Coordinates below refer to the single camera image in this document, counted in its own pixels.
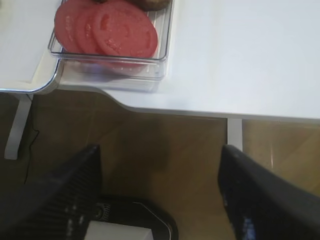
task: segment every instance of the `food container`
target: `food container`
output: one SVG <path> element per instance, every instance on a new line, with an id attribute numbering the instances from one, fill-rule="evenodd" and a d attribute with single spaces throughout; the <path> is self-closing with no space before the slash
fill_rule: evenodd
<path id="1" fill-rule="evenodd" d="M 159 81 L 167 73 L 173 1 L 166 9 L 146 13 L 158 34 L 158 47 L 151 58 L 65 52 L 54 32 L 48 45 L 49 52 L 59 59 L 66 60 L 67 64 L 77 72 L 111 75 L 116 78 L 123 77 L 148 82 Z"/>

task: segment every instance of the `red tomato slice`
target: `red tomato slice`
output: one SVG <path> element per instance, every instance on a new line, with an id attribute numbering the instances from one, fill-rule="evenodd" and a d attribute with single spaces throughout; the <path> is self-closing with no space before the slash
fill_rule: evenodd
<path id="1" fill-rule="evenodd" d="M 88 10 L 82 11 L 76 21 L 75 39 L 85 54 L 105 55 L 92 33 L 93 17 L 99 7 L 99 5 L 92 6 Z"/>
<path id="2" fill-rule="evenodd" d="M 111 56 L 150 58 L 158 46 L 157 31 L 148 16 L 125 0 L 101 4 L 92 32 L 100 48 Z"/>
<path id="3" fill-rule="evenodd" d="M 75 24 L 78 15 L 86 8 L 94 6 L 93 0 L 68 0 L 56 11 L 54 33 L 59 43 L 70 53 L 81 53 L 75 40 Z"/>

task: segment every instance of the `wooden floor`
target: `wooden floor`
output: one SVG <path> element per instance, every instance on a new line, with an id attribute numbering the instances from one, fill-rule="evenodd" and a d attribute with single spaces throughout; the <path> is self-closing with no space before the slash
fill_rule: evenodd
<path id="1" fill-rule="evenodd" d="M 0 156 L 17 101 L 0 95 Z M 177 221 L 181 240 L 234 239 L 217 185 L 226 121 L 134 113 L 97 93 L 36 96 L 28 181 L 89 143 L 102 150 L 103 193 L 150 199 Z M 244 151 L 288 181 L 320 195 L 320 126 L 245 121 Z M 0 193 L 23 185 L 35 133 L 28 121 L 19 159 L 0 161 Z"/>

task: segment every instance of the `white metal leg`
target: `white metal leg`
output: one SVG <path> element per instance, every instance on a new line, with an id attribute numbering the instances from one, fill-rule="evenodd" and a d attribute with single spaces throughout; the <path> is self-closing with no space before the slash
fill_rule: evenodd
<path id="1" fill-rule="evenodd" d="M 242 119 L 228 118 L 227 142 L 243 150 Z"/>
<path id="2" fill-rule="evenodd" d="M 8 141 L 6 143 L 4 158 L 8 160 L 16 160 L 18 158 L 18 150 L 22 135 L 28 119 L 33 95 L 12 94 L 19 99 L 19 105 L 12 123 Z"/>

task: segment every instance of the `white desk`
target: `white desk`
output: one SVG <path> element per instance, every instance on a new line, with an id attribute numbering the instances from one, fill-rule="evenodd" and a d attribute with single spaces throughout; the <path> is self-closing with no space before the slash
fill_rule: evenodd
<path id="1" fill-rule="evenodd" d="M 175 0 L 174 11 L 157 89 L 111 90 L 106 76 L 68 65 L 59 88 L 107 94 L 138 112 L 320 122 L 320 1 Z M 230 121 L 236 140 L 240 126 Z"/>

